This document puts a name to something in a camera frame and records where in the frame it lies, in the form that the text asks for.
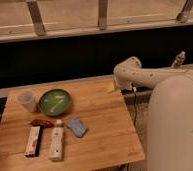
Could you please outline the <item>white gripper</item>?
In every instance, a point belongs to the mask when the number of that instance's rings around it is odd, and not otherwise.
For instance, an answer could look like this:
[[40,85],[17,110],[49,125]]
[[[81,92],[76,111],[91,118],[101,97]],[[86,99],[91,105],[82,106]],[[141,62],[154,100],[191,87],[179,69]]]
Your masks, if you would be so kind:
[[128,90],[137,92],[137,88],[131,82],[119,80],[117,77],[113,78],[113,82],[109,86],[109,92],[113,93],[117,90]]

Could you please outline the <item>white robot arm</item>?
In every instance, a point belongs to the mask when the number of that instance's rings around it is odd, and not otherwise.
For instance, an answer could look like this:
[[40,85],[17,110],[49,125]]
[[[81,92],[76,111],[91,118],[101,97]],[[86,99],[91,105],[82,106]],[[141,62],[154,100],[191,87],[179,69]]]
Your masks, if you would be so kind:
[[147,120],[147,170],[193,171],[193,69],[144,68],[130,57],[113,69],[113,87],[152,90]]

